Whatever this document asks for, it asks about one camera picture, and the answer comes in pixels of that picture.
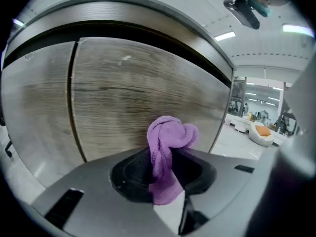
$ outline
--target wood grain surface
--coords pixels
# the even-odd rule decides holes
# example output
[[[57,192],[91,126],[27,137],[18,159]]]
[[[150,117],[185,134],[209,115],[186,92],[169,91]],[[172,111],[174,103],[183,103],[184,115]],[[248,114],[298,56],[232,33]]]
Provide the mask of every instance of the wood grain surface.
[[[87,160],[147,146],[148,126],[162,115],[195,124],[195,148],[208,152],[229,97],[225,85],[196,65],[125,39],[80,39],[72,78],[74,121]]]
[[[49,186],[83,163],[70,127],[67,77],[74,42],[27,54],[2,72],[5,122],[30,172]]]

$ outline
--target fluorescent light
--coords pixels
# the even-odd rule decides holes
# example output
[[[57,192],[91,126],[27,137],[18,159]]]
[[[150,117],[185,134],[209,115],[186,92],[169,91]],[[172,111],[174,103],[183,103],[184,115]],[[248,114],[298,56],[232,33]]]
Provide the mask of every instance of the fluorescent light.
[[[235,36],[236,36],[236,34],[234,32],[229,32],[229,33],[225,33],[225,34],[221,34],[221,35],[215,36],[215,39],[217,41],[220,41],[220,40],[232,38],[232,37],[235,37]]]
[[[24,24],[21,21],[15,19],[15,18],[13,19],[13,23],[17,24],[18,26],[24,26]]]
[[[280,102],[280,100],[278,100],[276,98],[273,98],[273,97],[269,97],[269,98]]]
[[[306,34],[314,37],[314,33],[312,32],[312,30],[303,26],[283,25],[283,31],[290,33]]]

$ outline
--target white sofa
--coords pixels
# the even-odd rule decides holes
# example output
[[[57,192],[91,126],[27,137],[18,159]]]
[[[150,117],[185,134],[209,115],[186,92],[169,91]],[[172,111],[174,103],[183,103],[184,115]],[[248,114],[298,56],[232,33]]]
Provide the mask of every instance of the white sofa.
[[[258,133],[257,129],[256,129],[256,125],[260,125],[260,126],[264,126],[262,123],[260,122],[253,122],[250,125],[249,128],[249,138],[254,141],[255,143],[264,146],[264,147],[269,147],[272,145],[273,141],[274,141],[274,136],[271,134],[267,137],[265,136],[260,136],[260,134]]]

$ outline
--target orange cushion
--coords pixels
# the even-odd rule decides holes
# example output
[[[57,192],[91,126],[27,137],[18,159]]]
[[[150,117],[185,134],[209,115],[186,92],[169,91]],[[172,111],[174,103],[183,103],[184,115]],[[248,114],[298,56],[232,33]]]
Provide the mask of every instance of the orange cushion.
[[[271,135],[270,130],[266,126],[256,125],[256,129],[260,136],[269,136]]]

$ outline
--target purple towel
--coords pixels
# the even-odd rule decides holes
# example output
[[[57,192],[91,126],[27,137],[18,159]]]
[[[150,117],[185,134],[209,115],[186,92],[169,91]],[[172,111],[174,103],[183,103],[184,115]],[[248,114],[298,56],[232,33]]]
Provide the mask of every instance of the purple towel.
[[[177,118],[162,116],[148,128],[147,140],[153,164],[153,180],[149,191],[153,193],[154,204],[173,202],[183,191],[173,174],[170,148],[190,147],[198,138],[198,129],[192,124],[182,124]]]

